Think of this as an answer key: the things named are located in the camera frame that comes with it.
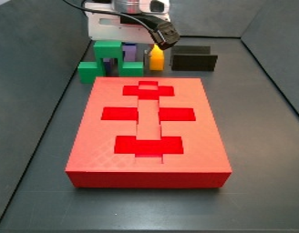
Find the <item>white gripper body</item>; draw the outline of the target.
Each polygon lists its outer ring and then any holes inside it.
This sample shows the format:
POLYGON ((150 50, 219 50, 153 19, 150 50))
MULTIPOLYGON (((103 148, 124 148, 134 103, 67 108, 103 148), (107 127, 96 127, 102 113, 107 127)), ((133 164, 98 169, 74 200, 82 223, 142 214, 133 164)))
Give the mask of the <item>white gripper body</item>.
MULTIPOLYGON (((170 2, 86 2, 84 7, 129 15, 154 15, 170 21, 170 2)), ((124 25, 119 15, 87 13, 88 36, 92 40, 118 40, 154 44, 153 37, 141 25, 124 25)))

